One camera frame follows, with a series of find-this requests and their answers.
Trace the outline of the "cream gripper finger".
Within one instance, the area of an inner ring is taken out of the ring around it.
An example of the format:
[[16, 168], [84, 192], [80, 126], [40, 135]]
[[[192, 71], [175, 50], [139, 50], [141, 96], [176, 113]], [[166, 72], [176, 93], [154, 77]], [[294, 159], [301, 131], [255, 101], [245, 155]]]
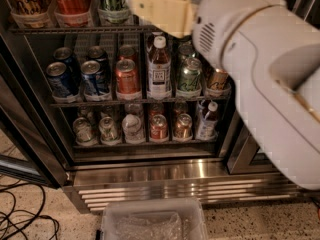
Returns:
[[197, 6], [192, 0], [126, 0], [140, 19], [176, 38], [192, 33]]

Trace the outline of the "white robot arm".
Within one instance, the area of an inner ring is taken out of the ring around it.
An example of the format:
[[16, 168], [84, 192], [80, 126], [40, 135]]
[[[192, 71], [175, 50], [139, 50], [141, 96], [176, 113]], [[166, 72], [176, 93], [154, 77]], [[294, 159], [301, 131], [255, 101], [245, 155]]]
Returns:
[[284, 0], [127, 0], [162, 31], [195, 49], [235, 83], [236, 109], [289, 180], [320, 189], [318, 29]]

